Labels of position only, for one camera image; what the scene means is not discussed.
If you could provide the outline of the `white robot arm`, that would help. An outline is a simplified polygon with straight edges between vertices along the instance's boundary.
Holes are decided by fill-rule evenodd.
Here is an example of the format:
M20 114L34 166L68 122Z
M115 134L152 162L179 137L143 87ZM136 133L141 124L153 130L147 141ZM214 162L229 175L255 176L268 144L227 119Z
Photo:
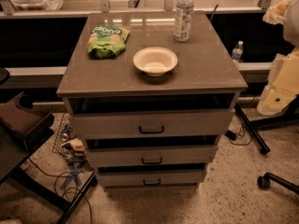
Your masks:
M263 21L283 25L283 38L294 45L286 56L278 54L271 64L257 111L264 116L281 113L299 94L299 0L283 0L270 8Z

